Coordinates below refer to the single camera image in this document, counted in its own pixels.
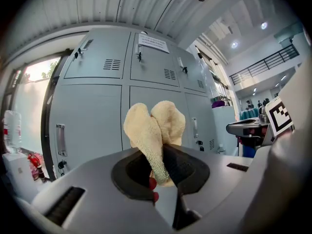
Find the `water bottle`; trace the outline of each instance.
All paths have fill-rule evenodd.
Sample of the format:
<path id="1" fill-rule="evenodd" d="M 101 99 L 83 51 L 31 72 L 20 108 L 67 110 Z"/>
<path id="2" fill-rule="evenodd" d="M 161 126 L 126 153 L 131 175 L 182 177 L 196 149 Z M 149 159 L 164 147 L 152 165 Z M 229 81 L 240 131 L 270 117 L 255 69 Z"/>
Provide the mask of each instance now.
<path id="1" fill-rule="evenodd" d="M 221 154 L 221 155 L 225 155 L 225 149 L 223 148 L 223 144 L 220 144 L 219 145 L 219 148 L 217 150 L 217 153 L 218 154 Z"/>

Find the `ceiling light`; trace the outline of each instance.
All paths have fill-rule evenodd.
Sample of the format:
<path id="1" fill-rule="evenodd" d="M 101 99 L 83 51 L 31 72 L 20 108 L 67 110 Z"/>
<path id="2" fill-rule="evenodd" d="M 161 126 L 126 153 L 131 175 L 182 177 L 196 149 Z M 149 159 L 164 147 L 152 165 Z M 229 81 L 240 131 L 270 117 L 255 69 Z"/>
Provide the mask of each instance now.
<path id="1" fill-rule="evenodd" d="M 266 29 L 268 27 L 268 23 L 265 21 L 261 24 L 261 29 Z"/>
<path id="2" fill-rule="evenodd" d="M 238 46 L 238 42 L 237 41 L 233 42 L 232 45 L 231 45 L 231 47 L 233 49 L 235 49 L 237 46 Z"/>

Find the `railing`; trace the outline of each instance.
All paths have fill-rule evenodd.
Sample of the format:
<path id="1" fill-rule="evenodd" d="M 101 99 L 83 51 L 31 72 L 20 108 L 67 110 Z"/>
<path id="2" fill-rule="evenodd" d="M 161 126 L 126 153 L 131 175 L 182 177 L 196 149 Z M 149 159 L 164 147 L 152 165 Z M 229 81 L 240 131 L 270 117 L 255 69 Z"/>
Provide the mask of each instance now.
<path id="1" fill-rule="evenodd" d="M 298 56 L 299 53 L 293 45 L 289 45 L 286 48 L 277 51 L 276 53 L 256 62 L 255 64 L 231 75 L 231 79 L 234 85 L 259 75 L 275 66 L 287 62 L 288 60 Z"/>

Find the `purple object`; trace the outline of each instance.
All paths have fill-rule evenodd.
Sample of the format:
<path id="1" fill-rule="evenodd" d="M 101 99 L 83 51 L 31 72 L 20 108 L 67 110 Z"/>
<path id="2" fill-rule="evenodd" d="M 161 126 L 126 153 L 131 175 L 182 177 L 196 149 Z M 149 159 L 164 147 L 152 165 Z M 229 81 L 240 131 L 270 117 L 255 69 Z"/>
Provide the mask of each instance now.
<path id="1" fill-rule="evenodd" d="M 215 108 L 215 107 L 223 107 L 223 106 L 225 106 L 225 102 L 222 101 L 222 100 L 215 101 L 213 103 L 213 105 L 212 105 L 213 108 Z"/>

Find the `locker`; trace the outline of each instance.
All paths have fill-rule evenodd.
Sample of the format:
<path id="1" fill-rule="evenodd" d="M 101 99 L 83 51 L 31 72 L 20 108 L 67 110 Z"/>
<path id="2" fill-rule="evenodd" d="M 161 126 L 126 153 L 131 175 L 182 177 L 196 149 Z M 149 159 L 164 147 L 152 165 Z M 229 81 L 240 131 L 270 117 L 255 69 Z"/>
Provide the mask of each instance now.
<path id="1" fill-rule="evenodd" d="M 136 103 L 144 103 L 149 113 L 151 109 L 160 101 L 169 100 L 172 101 L 176 108 L 185 115 L 186 126 L 182 136 L 182 146 L 189 147 L 188 142 L 188 110 L 187 104 L 185 101 L 184 93 L 163 90 L 163 89 L 155 89 L 155 88 L 145 88 L 145 87 L 130 87 L 130 106 L 133 106 Z"/>
<path id="2" fill-rule="evenodd" d="M 120 97 L 121 86 L 116 85 L 63 85 L 55 92 L 50 143 L 55 146 L 57 162 L 66 160 L 65 173 L 122 150 Z"/>
<path id="3" fill-rule="evenodd" d="M 139 51 L 142 53 L 142 59 L 139 61 L 136 53 L 136 51 L 138 51 L 138 35 L 139 34 L 136 34 L 135 36 L 132 52 L 131 79 L 168 84 L 178 87 L 179 83 L 176 78 L 172 54 L 158 49 L 140 46 Z"/>
<path id="4" fill-rule="evenodd" d="M 122 78 L 130 32 L 120 29 L 94 29 L 80 46 L 82 55 L 71 61 L 65 78 Z"/>
<path id="5" fill-rule="evenodd" d="M 172 49 L 174 52 L 174 58 L 176 58 L 176 72 L 181 83 L 180 85 L 187 89 L 205 93 L 206 86 L 203 75 L 201 74 L 200 64 L 196 61 L 194 56 L 186 50 L 174 46 L 172 46 Z M 181 70 L 181 63 L 183 64 L 183 67 L 187 67 L 187 74 Z"/>
<path id="6" fill-rule="evenodd" d="M 205 152 L 216 152 L 218 143 L 216 139 L 215 119 L 209 99 L 204 96 L 185 93 L 192 124 L 192 143 L 190 146 L 200 150 L 202 146 Z"/>

